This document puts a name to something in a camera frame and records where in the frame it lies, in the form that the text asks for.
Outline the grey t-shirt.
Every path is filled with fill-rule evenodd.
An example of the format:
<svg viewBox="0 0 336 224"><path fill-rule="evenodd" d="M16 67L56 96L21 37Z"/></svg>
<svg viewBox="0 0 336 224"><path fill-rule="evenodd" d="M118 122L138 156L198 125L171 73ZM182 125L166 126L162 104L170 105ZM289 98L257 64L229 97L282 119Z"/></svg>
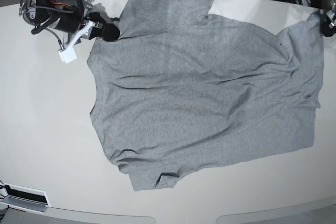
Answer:
<svg viewBox="0 0 336 224"><path fill-rule="evenodd" d="M212 4L128 0L119 39L93 45L92 125L135 191L313 145L319 14L274 35L210 14Z"/></svg>

